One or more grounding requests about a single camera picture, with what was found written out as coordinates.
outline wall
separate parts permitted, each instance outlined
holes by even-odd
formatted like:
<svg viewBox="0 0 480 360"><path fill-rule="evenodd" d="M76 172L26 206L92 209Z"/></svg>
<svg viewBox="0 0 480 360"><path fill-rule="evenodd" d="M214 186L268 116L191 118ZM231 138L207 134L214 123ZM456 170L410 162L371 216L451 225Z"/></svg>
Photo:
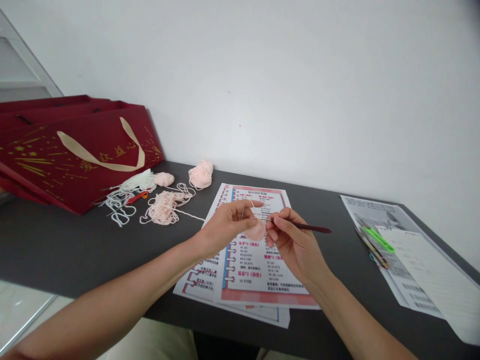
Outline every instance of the wall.
<svg viewBox="0 0 480 360"><path fill-rule="evenodd" d="M146 105L169 160L402 202L480 270L472 4L0 0L65 95Z"/></svg>

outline bag handle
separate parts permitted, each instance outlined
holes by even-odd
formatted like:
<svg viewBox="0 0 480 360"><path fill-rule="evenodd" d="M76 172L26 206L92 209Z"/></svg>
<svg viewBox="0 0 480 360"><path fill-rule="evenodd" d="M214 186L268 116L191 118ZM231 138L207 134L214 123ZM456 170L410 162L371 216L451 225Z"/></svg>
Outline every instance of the bag handle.
<svg viewBox="0 0 480 360"><path fill-rule="evenodd" d="M68 136L63 131L57 131L56 134L60 138L60 141L63 144L63 146L66 147L68 150L70 150L74 155L76 155L80 159L88 161L89 163L110 169L110 170L120 171L120 172L132 172L142 168L145 165L145 152L140 146L140 143L137 140L137 137L135 136L134 132L132 131L132 128L130 127L129 123L123 117L120 117L120 121L121 121L121 126L123 127L123 130L125 130L126 134L130 137L130 139L132 139L133 142L138 146L138 161L136 163L136 166L100 162L95 158L95 156L89 153L87 149L85 149L75 139Z"/></svg>

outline floor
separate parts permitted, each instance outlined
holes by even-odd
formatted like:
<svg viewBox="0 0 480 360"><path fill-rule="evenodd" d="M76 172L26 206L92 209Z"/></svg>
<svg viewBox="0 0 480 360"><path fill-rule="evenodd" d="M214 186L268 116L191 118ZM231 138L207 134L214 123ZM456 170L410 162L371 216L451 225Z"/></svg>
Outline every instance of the floor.
<svg viewBox="0 0 480 360"><path fill-rule="evenodd" d="M72 301L0 280L0 355Z"/></svg>

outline stack of papers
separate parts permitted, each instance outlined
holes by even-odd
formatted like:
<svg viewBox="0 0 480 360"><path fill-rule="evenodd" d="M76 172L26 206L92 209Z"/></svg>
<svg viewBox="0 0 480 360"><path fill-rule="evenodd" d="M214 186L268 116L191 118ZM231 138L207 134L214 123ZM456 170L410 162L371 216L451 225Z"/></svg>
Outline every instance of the stack of papers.
<svg viewBox="0 0 480 360"><path fill-rule="evenodd" d="M467 344L480 345L480 286L397 206L340 196L354 225L375 229L395 253L376 246L379 266L401 306L445 319Z"/></svg>
<svg viewBox="0 0 480 360"><path fill-rule="evenodd" d="M290 206L285 190L223 183L205 223L221 204L242 199L263 202L255 210L262 219ZM289 326L290 308L320 309L276 247L242 233L214 258L188 271L173 293L282 328Z"/></svg>
<svg viewBox="0 0 480 360"><path fill-rule="evenodd" d="M480 288L422 234L378 226L381 236L464 343L480 346Z"/></svg>

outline red gift bag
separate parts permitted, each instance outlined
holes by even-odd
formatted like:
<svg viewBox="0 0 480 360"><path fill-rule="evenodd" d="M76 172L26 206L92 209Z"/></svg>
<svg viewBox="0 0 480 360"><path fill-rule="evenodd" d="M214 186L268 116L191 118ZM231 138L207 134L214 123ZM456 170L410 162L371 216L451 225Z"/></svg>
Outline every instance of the red gift bag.
<svg viewBox="0 0 480 360"><path fill-rule="evenodd" d="M30 191L25 186L22 186L18 182L13 181L2 172L0 172L0 188L9 192L10 194L18 196L19 198L24 198L40 204L50 204L48 200L39 197L37 194Z"/></svg>
<svg viewBox="0 0 480 360"><path fill-rule="evenodd" d="M33 124L51 123L57 120L76 118L82 115L125 109L138 105L123 101L95 101L63 107L46 107L0 113L0 132L26 128Z"/></svg>
<svg viewBox="0 0 480 360"><path fill-rule="evenodd" d="M0 103L0 113L10 113L18 110L62 107L72 104L107 101L108 99L92 98L88 95L50 97L35 100L22 100Z"/></svg>
<svg viewBox="0 0 480 360"><path fill-rule="evenodd" d="M163 161L144 106L98 112L0 134L0 171L76 214L109 188Z"/></svg>

